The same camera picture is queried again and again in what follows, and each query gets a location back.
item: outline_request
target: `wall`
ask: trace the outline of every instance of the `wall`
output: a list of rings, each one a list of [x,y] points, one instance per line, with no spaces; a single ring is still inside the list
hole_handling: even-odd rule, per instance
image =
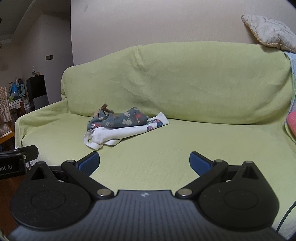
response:
[[[70,20],[42,14],[33,24],[20,46],[23,77],[32,76],[32,66],[44,75],[50,104],[61,100],[61,79],[73,65]],[[53,55],[53,60],[45,60]]]
[[[296,33],[296,9],[287,0],[72,0],[74,64],[157,42],[255,43],[244,14],[277,19]]]
[[[22,77],[19,46],[3,44],[0,49],[0,87],[7,86],[8,91],[9,83],[16,77]]]
[[[44,79],[48,102],[61,100],[61,79],[64,71],[73,66],[70,20],[41,15]],[[45,60],[53,55],[53,60]]]
[[[41,37],[42,21],[38,18],[20,45],[22,74],[25,81],[32,77],[33,66],[36,72],[44,73]]]

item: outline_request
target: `sofa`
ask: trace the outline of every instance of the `sofa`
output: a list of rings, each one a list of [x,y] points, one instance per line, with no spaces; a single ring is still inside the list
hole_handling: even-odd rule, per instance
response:
[[[149,117],[163,112],[170,124],[98,150],[91,175],[119,189],[179,188],[198,177],[189,166],[197,151],[230,165],[254,161],[280,209],[276,228],[296,200],[296,146],[284,129],[292,97],[289,59],[277,49],[226,42],[158,43],[130,47],[68,68],[62,101],[15,124],[17,147],[36,145],[48,165],[79,160],[87,123],[103,103],[115,112],[136,106]],[[295,232],[296,211],[280,233]]]

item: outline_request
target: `quilted cloth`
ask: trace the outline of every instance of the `quilted cloth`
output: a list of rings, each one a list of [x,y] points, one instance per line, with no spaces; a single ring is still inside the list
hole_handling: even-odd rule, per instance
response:
[[[5,122],[0,124],[0,137],[10,131],[11,131],[11,129],[10,129],[9,125],[7,125]]]
[[[0,121],[1,123],[11,121],[6,86],[0,87]]]

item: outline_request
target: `black appliance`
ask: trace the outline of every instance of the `black appliance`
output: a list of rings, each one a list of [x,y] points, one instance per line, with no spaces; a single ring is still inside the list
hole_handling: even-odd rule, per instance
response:
[[[26,92],[32,111],[49,105],[44,75],[37,75],[27,79]]]

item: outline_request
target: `brown strap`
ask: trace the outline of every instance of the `brown strap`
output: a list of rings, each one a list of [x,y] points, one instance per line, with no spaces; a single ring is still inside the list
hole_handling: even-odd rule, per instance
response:
[[[109,109],[106,108],[107,106],[108,106],[108,105],[107,105],[106,103],[104,103],[104,104],[101,106],[101,108],[99,109],[99,111],[102,110],[102,111],[104,111],[104,113],[107,112],[107,113],[112,113],[112,114],[114,114],[114,111],[113,111],[113,110],[109,110]],[[98,116],[99,116],[99,111],[97,111],[97,112],[94,113],[94,117],[98,117]]]

